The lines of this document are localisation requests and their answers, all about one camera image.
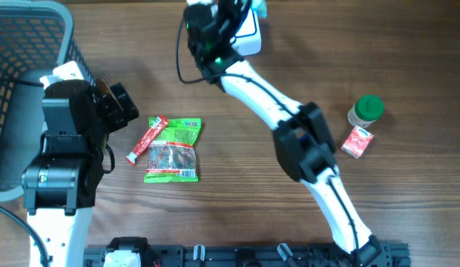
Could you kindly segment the red Kleenex tissue pack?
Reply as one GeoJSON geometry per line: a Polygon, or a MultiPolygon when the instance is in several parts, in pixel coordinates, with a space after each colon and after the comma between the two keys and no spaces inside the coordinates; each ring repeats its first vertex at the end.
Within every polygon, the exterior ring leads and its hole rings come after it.
{"type": "Polygon", "coordinates": [[[355,126],[341,146],[341,149],[358,159],[371,143],[374,135],[364,128],[355,126]]]}

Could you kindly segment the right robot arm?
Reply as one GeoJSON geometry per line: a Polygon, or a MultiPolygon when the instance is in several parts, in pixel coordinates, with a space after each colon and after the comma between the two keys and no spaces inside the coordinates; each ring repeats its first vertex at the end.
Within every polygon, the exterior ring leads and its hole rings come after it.
{"type": "Polygon", "coordinates": [[[335,244],[354,266],[369,266],[381,247],[344,188],[322,110],[313,102],[303,105],[282,94],[231,44],[251,7],[250,1],[188,1],[181,26],[201,79],[239,99],[266,123],[279,165],[308,188],[335,244]]]}

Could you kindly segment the green lid jar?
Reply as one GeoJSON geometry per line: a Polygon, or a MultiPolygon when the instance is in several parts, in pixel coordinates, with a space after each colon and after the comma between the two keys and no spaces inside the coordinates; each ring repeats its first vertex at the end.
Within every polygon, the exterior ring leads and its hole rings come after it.
{"type": "Polygon", "coordinates": [[[349,110],[348,121],[352,126],[368,128],[384,113],[383,101],[375,95],[362,96],[349,110]]]}

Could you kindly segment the mint green wipes pack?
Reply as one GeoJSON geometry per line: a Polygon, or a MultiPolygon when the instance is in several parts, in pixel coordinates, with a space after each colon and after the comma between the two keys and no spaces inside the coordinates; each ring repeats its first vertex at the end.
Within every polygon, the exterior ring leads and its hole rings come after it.
{"type": "Polygon", "coordinates": [[[256,12],[257,17],[265,19],[267,17],[266,0],[252,0],[252,10],[256,12]]]}

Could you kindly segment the clear gummy candy bag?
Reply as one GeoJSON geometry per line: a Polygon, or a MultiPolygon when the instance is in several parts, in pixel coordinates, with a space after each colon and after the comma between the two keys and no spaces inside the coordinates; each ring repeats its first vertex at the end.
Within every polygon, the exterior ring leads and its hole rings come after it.
{"type": "Polygon", "coordinates": [[[144,183],[197,182],[198,179],[193,145],[165,140],[150,144],[144,183]]]}

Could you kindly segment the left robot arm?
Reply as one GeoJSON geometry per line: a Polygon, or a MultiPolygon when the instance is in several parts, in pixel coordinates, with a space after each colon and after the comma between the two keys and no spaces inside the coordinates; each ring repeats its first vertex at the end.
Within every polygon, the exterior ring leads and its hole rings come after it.
{"type": "Polygon", "coordinates": [[[42,100],[39,152],[22,173],[31,266],[81,266],[111,133],[139,111],[121,83],[55,82],[42,100]]]}

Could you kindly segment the red candy bar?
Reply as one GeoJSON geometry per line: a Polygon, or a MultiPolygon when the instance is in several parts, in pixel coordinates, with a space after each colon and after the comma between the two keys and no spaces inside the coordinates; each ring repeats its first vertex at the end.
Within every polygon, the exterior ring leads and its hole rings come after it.
{"type": "Polygon", "coordinates": [[[162,114],[152,122],[151,126],[134,146],[133,150],[126,156],[127,161],[131,165],[136,165],[137,158],[147,150],[148,146],[167,127],[168,123],[169,121],[162,114]]]}

